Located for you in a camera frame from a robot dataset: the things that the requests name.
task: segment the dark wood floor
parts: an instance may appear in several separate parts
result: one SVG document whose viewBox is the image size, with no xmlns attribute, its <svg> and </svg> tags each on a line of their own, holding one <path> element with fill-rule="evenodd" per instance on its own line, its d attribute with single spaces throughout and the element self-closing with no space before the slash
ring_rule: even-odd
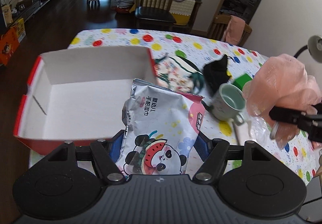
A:
<svg viewBox="0 0 322 224">
<path fill-rule="evenodd" d="M 29 150 L 13 137 L 12 129 L 36 57 L 43 52 L 67 48 L 82 30 L 135 26 L 135 16 L 115 14 L 109 9 L 108 0 L 101 0 L 99 10 L 88 10 L 86 0 L 51 0 L 26 22 L 27 37 L 7 67 L 0 67 L 0 224 L 10 223 L 19 216 L 12 184 L 27 170 Z"/>
</svg>

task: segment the blue flower print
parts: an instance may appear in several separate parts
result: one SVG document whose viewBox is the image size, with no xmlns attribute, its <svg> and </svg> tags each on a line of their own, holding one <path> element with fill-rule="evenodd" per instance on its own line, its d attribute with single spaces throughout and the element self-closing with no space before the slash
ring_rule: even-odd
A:
<svg viewBox="0 0 322 224">
<path fill-rule="evenodd" d="M 192 140 L 188 137 L 183 139 L 183 142 L 179 142 L 178 144 L 178 149 L 180 149 L 179 154 L 180 155 L 185 155 L 187 158 L 189 157 L 189 152 L 194 146 L 195 140 Z"/>
</svg>

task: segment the open box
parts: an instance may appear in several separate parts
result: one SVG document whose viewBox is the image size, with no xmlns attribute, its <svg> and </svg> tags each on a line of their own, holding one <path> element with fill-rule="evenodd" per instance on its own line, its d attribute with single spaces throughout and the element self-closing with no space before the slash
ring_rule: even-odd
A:
<svg viewBox="0 0 322 224">
<path fill-rule="evenodd" d="M 14 135 L 48 154 L 65 140 L 77 146 L 112 138 L 134 78 L 155 83 L 150 50 L 139 46 L 72 48 L 40 55 L 28 78 Z"/>
</svg>

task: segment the mug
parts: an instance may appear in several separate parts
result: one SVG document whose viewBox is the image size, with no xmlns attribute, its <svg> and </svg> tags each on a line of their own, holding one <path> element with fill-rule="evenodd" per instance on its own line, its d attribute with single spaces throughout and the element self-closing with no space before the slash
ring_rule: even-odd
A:
<svg viewBox="0 0 322 224">
<path fill-rule="evenodd" d="M 229 83 L 220 85 L 211 105 L 212 113 L 218 120 L 226 121 L 232 118 L 238 126 L 245 122 L 240 112 L 245 108 L 246 101 L 236 86 Z"/>
</svg>

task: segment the metal screw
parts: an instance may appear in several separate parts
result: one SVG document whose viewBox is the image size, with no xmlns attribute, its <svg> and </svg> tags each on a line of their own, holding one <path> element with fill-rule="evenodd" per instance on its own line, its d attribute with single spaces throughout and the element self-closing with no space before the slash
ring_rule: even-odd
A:
<svg viewBox="0 0 322 224">
<path fill-rule="evenodd" d="M 110 173 L 109 175 L 107 175 L 107 178 L 110 180 L 110 181 L 113 181 L 113 182 L 118 182 L 120 180 L 123 179 L 123 175 L 120 174 L 120 173 Z"/>
<path fill-rule="evenodd" d="M 196 178 L 200 181 L 208 181 L 211 179 L 211 175 L 206 172 L 200 172 L 196 175 Z"/>
</svg>

